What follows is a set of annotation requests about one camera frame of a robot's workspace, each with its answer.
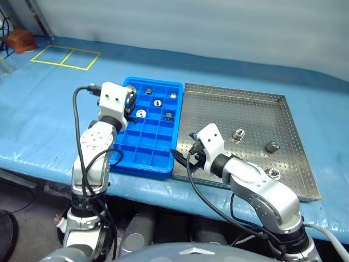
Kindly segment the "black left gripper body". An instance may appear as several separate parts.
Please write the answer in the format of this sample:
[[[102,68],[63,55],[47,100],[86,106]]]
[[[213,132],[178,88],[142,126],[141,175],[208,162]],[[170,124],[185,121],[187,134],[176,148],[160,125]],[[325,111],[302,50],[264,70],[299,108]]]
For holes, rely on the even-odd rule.
[[[137,123],[137,119],[131,117],[134,109],[131,109],[131,98],[127,99],[124,109],[124,117],[128,122]]]

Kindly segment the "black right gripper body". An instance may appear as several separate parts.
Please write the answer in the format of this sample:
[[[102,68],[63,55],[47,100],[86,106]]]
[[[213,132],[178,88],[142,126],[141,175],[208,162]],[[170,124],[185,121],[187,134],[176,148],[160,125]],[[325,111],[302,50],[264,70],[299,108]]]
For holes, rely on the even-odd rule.
[[[195,172],[198,169],[203,169],[205,162],[206,162],[206,154],[204,152],[203,146],[193,146],[189,150],[189,158],[194,157],[196,160],[196,163],[193,164],[192,162],[189,162],[189,170],[190,172]]]

